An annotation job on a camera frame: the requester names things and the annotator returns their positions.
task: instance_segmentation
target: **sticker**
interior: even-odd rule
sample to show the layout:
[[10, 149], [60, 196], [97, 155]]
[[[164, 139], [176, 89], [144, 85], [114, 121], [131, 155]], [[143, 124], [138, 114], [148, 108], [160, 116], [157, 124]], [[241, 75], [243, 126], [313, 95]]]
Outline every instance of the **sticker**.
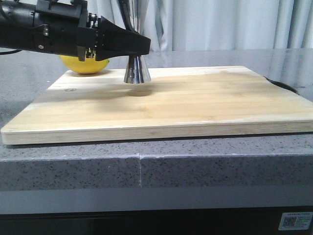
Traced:
[[309, 229], [313, 212], [290, 212], [283, 213], [280, 220], [280, 231], [285, 230], [306, 230]]

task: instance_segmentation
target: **countertop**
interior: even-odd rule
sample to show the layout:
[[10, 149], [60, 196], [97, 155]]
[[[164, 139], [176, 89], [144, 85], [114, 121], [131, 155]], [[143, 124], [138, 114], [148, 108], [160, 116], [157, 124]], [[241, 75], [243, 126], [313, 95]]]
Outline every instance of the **countertop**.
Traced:
[[[149, 68], [246, 66], [313, 101], [313, 49], [151, 52]], [[124, 69], [127, 57], [106, 69]], [[68, 69], [0, 57], [0, 127]], [[0, 142], [0, 214], [313, 205], [313, 133], [64, 144]]]

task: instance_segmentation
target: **lemon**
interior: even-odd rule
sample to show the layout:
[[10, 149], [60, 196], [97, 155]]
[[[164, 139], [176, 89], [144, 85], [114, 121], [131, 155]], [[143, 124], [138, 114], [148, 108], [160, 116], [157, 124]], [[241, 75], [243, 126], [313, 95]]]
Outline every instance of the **lemon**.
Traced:
[[101, 71], [104, 69], [109, 60], [96, 61], [95, 58], [86, 58], [85, 61], [79, 61], [78, 57], [67, 56], [67, 55], [59, 55], [63, 64], [68, 67], [70, 70], [81, 73], [81, 74], [89, 74]]

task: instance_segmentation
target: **qr code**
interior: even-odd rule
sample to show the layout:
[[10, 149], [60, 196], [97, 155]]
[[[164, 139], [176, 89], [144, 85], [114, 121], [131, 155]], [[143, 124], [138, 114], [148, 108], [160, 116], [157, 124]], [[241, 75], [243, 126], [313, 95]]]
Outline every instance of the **qr code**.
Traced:
[[284, 227], [294, 227], [297, 221], [297, 217], [286, 217], [284, 220]]

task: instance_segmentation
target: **cutting board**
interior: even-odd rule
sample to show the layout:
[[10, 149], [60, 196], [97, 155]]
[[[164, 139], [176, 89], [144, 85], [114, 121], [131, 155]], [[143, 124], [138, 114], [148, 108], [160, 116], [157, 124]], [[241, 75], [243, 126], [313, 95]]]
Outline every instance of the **cutting board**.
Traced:
[[313, 131], [313, 103], [242, 66], [67, 71], [1, 129], [5, 144]]

